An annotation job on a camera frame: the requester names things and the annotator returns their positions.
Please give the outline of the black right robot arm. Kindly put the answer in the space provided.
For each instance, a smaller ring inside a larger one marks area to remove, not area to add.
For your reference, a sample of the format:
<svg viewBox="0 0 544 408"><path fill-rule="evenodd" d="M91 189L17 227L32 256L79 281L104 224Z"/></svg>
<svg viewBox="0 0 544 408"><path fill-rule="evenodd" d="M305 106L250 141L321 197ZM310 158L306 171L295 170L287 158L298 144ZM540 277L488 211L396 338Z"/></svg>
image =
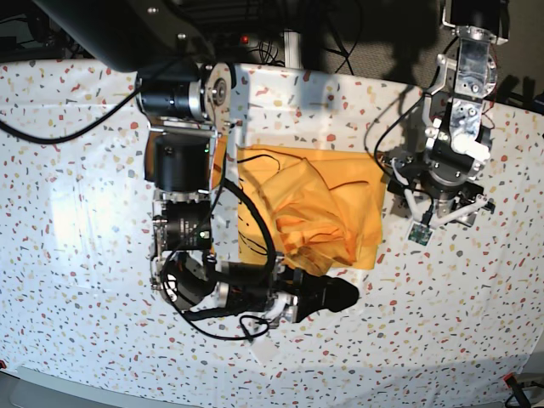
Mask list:
<svg viewBox="0 0 544 408"><path fill-rule="evenodd" d="M41 1L39 7L92 56L135 72L136 101L150 122L144 175L153 199L151 283L189 323L237 315L268 325L343 311L358 289L282 263L251 199L225 176L231 66L178 1ZM231 192L264 240L260 263L218 261L212 215Z"/></svg>

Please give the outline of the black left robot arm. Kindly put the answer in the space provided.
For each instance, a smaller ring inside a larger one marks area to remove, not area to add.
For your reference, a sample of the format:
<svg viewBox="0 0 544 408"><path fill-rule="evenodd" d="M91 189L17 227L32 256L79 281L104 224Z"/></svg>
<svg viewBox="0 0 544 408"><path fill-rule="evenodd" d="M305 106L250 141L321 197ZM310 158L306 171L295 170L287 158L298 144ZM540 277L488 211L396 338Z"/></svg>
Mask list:
<svg viewBox="0 0 544 408"><path fill-rule="evenodd" d="M441 53L437 73L418 104L425 125L420 151L389 152L388 189L405 199L416 226L436 230L457 222L473 225L481 209L493 211L477 177L490 161L485 100L497 85L495 45L509 39L507 1L443 1L441 25L450 30L455 58Z"/></svg>

